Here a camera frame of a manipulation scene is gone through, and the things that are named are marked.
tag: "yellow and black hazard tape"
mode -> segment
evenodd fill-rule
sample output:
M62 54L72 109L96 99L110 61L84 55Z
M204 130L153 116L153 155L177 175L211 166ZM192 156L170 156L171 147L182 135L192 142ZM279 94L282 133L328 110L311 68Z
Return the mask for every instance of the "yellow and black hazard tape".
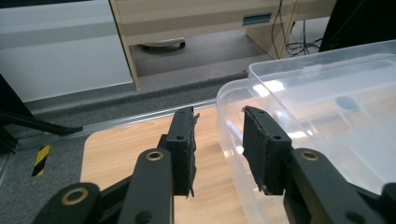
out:
M50 145L40 148L35 160L35 168L33 169L32 176L43 175L44 166L46 165L47 157L50 153Z

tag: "plastic container lid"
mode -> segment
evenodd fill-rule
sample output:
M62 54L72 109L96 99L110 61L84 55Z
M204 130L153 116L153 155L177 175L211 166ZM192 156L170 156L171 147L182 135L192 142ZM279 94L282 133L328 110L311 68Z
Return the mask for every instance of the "plastic container lid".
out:
M282 197L258 192L241 154L245 105L272 115L292 145L325 154L344 178L376 194L396 182L396 41L249 67L218 93L218 134L250 223L288 223Z

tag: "transparent plastic box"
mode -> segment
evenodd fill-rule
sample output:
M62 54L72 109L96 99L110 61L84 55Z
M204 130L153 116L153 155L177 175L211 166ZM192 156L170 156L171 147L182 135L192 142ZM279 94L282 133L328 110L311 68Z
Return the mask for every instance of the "transparent plastic box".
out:
M396 182L396 41L254 63L218 93L218 136L249 223L289 223L283 197L258 191L241 154L246 105L267 111L292 146L325 154L350 183Z

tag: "wooden table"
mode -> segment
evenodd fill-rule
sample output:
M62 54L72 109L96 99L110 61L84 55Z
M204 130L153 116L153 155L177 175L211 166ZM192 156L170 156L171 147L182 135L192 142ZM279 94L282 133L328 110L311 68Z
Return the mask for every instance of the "wooden table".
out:
M175 197L176 223L247 223L230 171L220 148L217 110L195 110L201 117L195 126L197 175L195 197ZM138 122L92 134L86 141L81 182L105 189L131 175L138 155L154 148L168 133L173 116Z

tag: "black cable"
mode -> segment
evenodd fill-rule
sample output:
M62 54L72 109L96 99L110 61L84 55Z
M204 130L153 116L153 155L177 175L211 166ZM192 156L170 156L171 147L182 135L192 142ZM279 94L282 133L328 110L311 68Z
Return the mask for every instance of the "black cable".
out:
M272 28L271 28L271 39L272 39L272 43L273 43L273 46L274 46L274 50L275 50L275 53L276 53L276 57L279 59L279 54L277 53L277 49L276 49L276 45L275 45L275 40L274 40L274 28L275 28L275 23L276 23L276 20L277 20L277 16L279 15L279 11L280 11L280 8L277 10L277 13L276 13L276 16L275 16L275 19L274 19L274 23L273 23L273 26L272 26Z
M306 53L308 53L308 54L310 54L309 53L309 50L308 50L308 48L306 47L306 37L305 37L305 21L303 21L303 41L304 41L304 55L306 55Z
M279 19L280 19L280 26L281 26L282 34L283 34L283 42L284 42L285 46L287 46L287 43L286 43L286 36L285 36L285 29L284 29L284 27L283 27L283 21L282 21L282 13L281 13L281 11L280 11L281 8L282 8L282 5L283 5L283 0L280 0L280 1L279 1L279 7L278 7L277 13L276 13L276 17L275 17L275 19L274 19L274 23L273 23L272 28L271 28L271 39L272 39L272 44L273 44L273 46L274 46L274 50L275 50L275 53L276 53L276 57L277 57L278 59L280 59L280 57L279 57L279 54L278 54L278 52L277 52L277 48L276 48L276 44L275 44L275 40L274 40L274 28L275 28L275 23L276 23L278 17L279 17Z
M299 50L297 53L290 53L290 57L293 57L293 56L296 56L296 55L298 55L298 54L300 54L300 53L302 53L303 51L305 51L305 48L311 48L311 47L315 47L315 48L320 48L320 46L318 46L318 45L316 45L316 43L318 43L320 40L322 40L323 38L319 38L319 39L316 39L316 40L314 40L314 41L312 41L312 42L309 42L309 43L300 43L300 42L294 42L294 43L289 43L288 44L288 48L290 49L290 50L296 50L296 49L299 49L300 48L300 46L303 46L303 48L301 49L301 50Z
M280 2L279 2L279 10L278 10L278 11L279 11L280 27L281 27L281 29L282 29L283 43L285 44L286 52L287 52L288 54L290 54L290 52L289 52L289 50L288 50L288 48L287 48L288 43L286 43L285 29L284 29L284 27L283 27L283 21L282 21L282 12L280 11L280 9L282 8L282 5L283 5L283 0L280 0Z

